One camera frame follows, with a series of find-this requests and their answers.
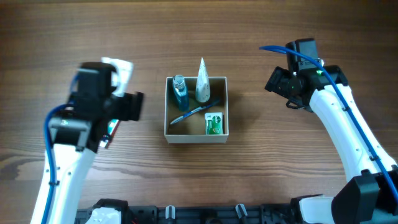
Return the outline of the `teal red toothpaste tube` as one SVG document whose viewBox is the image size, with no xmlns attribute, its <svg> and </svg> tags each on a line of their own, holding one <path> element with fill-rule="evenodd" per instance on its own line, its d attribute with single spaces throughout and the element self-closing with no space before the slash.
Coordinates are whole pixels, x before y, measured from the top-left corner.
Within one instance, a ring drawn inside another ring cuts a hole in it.
<svg viewBox="0 0 398 224">
<path fill-rule="evenodd" d="M 111 144 L 114 135 L 116 134 L 116 131 L 119 127 L 120 120 L 118 119 L 112 119 L 107 126 L 107 132 L 106 134 L 101 138 L 101 141 L 99 142 L 99 147 L 103 149 L 107 149 L 109 145 Z"/>
</svg>

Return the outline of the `blue mouthwash bottle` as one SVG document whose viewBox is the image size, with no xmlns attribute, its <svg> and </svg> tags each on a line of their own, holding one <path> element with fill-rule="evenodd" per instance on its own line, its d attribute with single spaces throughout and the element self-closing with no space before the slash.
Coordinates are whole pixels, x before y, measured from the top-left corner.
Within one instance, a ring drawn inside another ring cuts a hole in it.
<svg viewBox="0 0 398 224">
<path fill-rule="evenodd" d="M 179 110 L 187 111 L 189 109 L 189 98 L 184 76 L 175 75 L 172 78 L 172 86 Z"/>
</svg>

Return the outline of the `white lotion tube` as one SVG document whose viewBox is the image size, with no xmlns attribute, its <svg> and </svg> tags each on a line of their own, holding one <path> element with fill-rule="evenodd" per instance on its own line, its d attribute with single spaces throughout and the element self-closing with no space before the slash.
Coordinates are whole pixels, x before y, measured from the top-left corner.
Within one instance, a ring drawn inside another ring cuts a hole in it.
<svg viewBox="0 0 398 224">
<path fill-rule="evenodd" d="M 195 89 L 195 98 L 199 103 L 206 103 L 210 99 L 210 92 L 210 81 L 206 64 L 204 59 L 201 58 Z"/>
</svg>

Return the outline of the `blue white toothbrush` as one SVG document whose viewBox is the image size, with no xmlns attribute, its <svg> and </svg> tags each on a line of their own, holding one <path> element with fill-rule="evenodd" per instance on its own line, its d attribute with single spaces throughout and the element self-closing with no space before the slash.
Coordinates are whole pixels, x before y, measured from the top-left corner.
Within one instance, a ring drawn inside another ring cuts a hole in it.
<svg viewBox="0 0 398 224">
<path fill-rule="evenodd" d="M 211 108 L 211 107 L 213 107 L 214 105 L 217 105 L 220 101 L 221 101 L 220 99 L 217 99 L 217 100 L 215 100 L 214 102 L 212 102 L 212 103 L 210 103 L 210 104 L 208 104 L 208 105 L 199 106 L 199 107 L 197 107 L 197 108 L 195 108 L 195 109 L 189 111 L 188 113 L 185 113 L 185 114 L 179 116 L 178 118 L 175 118 L 173 121 L 170 122 L 170 125 L 173 125 L 173 124 L 176 124 L 176 123 L 178 123 L 178 122 L 181 122 L 181 121 L 183 121 L 184 119 L 188 118 L 189 116 L 191 116 L 191 115 L 193 115 L 193 114 L 195 114 L 195 113 L 197 113 L 197 112 L 199 112 L 199 111 L 207 110 L 208 108 Z"/>
</svg>

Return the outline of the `green soap box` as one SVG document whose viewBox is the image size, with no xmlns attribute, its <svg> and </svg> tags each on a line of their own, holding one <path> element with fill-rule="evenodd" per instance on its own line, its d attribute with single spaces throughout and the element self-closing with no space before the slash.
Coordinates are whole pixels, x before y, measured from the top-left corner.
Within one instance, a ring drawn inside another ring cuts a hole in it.
<svg viewBox="0 0 398 224">
<path fill-rule="evenodd" d="M 220 135 L 224 133 L 222 112 L 206 113 L 205 123 L 206 123 L 206 134 Z"/>
</svg>

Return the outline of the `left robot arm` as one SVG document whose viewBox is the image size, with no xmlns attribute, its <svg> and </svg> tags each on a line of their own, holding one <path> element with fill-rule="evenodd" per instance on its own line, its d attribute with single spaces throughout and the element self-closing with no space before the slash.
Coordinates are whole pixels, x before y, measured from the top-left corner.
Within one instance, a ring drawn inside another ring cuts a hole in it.
<svg viewBox="0 0 398 224">
<path fill-rule="evenodd" d="M 134 65 L 103 57 L 80 65 L 66 103 L 44 121 L 45 162 L 31 223 L 73 223 L 86 175 L 113 120 L 137 121 L 144 95 L 126 93 Z"/>
</svg>

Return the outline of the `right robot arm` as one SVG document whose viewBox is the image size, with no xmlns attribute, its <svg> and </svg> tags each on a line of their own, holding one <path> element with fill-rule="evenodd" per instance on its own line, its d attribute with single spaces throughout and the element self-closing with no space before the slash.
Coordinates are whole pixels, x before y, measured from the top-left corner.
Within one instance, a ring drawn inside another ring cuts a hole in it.
<svg viewBox="0 0 398 224">
<path fill-rule="evenodd" d="M 332 197 L 308 195 L 290 203 L 294 223 L 397 223 L 397 162 L 382 148 L 361 115 L 348 80 L 337 65 L 325 65 L 314 39 L 263 48 L 287 56 L 265 89 L 286 106 L 315 113 L 343 164 L 346 185 Z"/>
</svg>

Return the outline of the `white cardboard open box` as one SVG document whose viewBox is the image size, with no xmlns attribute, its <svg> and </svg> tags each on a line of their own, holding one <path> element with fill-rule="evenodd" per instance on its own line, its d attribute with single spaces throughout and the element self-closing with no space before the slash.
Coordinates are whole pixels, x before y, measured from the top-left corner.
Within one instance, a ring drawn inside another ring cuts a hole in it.
<svg viewBox="0 0 398 224">
<path fill-rule="evenodd" d="M 225 143 L 229 136 L 228 82 L 226 77 L 210 77 L 211 101 L 219 100 L 217 105 L 201 110 L 181 122 L 171 121 L 185 114 L 180 111 L 173 92 L 172 78 L 166 78 L 164 106 L 164 136 L 169 144 L 207 144 Z M 223 114 L 221 124 L 223 133 L 219 135 L 206 133 L 206 113 Z"/>
</svg>

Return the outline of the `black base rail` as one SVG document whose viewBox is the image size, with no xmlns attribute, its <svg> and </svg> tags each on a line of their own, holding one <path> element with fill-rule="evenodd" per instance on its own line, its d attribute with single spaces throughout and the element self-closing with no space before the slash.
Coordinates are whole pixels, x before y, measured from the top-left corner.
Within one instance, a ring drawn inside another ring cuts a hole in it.
<svg viewBox="0 0 398 224">
<path fill-rule="evenodd" d="M 175 218 L 166 218 L 166 209 L 156 206 L 130 206 L 131 223 L 222 223 L 273 224 L 295 223 L 287 204 L 246 206 L 247 215 L 238 217 L 235 206 L 176 207 Z"/>
</svg>

